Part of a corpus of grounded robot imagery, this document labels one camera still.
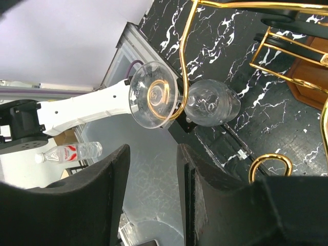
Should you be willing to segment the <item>clear glass wine glass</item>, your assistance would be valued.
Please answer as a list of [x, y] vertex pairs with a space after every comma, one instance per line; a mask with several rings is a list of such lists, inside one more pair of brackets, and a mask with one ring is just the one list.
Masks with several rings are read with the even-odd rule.
[[[159, 128], [172, 120], [183, 100], [172, 73], [158, 61], [142, 65], [132, 77], [129, 106], [144, 128]], [[205, 79], [190, 86], [183, 111], [191, 122], [213, 127], [230, 122], [240, 107], [235, 91], [222, 82]]]

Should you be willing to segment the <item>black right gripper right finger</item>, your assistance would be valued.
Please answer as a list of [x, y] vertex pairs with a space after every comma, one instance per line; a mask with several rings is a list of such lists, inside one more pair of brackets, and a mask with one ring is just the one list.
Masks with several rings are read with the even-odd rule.
[[327, 245], [327, 178], [248, 184], [186, 144], [176, 163], [185, 245]]

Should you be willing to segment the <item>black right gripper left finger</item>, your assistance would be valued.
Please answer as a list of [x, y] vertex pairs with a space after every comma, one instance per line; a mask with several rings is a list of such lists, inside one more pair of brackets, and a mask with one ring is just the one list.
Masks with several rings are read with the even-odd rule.
[[117, 245], [130, 147], [50, 185], [1, 183], [1, 245]]

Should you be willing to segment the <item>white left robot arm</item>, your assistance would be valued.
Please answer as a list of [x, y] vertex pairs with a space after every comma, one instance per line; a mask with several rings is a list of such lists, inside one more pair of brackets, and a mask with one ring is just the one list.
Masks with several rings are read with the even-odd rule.
[[9, 126], [10, 140], [1, 136], [1, 154], [42, 147], [48, 140], [78, 125], [129, 114], [130, 82], [57, 101], [15, 100], [1, 105], [1, 126]]

